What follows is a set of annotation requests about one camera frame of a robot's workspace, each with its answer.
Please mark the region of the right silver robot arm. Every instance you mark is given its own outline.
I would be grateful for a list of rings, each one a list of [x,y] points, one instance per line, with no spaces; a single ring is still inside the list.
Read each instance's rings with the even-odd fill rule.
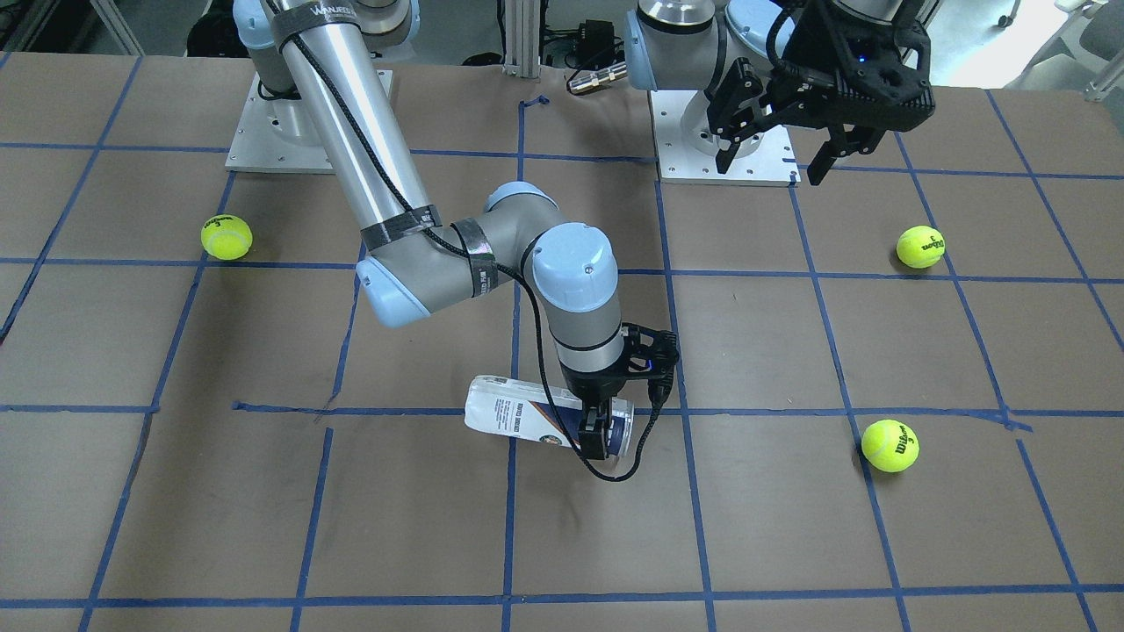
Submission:
[[[631,380],[649,383],[658,419],[674,385],[677,338],[626,323],[618,265],[601,229],[566,222],[531,183],[506,183],[483,213],[445,225],[378,76],[377,52],[416,31],[414,1],[236,1],[238,39],[262,94],[293,103],[357,217],[365,256],[355,269],[378,320],[404,327],[434,312],[522,285],[537,329],[549,329],[565,388],[477,377],[465,419],[482,432],[574,449],[584,464],[626,455]]]

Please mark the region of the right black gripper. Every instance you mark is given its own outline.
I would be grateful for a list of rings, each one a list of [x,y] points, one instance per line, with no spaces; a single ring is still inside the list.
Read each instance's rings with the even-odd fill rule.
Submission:
[[[649,383],[651,408],[660,409],[674,387],[678,336],[622,323],[600,347],[562,347],[566,388],[583,403],[578,423],[580,455],[606,460],[611,453],[613,400],[631,380]]]

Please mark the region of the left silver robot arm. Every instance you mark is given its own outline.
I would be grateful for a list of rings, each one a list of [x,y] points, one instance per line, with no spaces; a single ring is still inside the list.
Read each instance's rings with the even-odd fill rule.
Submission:
[[[671,183],[821,184],[935,112],[919,1],[641,1],[629,83]]]

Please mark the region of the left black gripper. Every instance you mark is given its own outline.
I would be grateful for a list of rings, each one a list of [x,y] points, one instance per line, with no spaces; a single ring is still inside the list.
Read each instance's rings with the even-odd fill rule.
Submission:
[[[830,139],[808,164],[810,186],[821,186],[837,161],[871,154],[886,130],[912,130],[935,112],[921,1],[776,4],[765,40],[771,67],[759,75],[747,58],[719,60],[707,84],[720,175],[753,136],[781,125],[826,128]]]

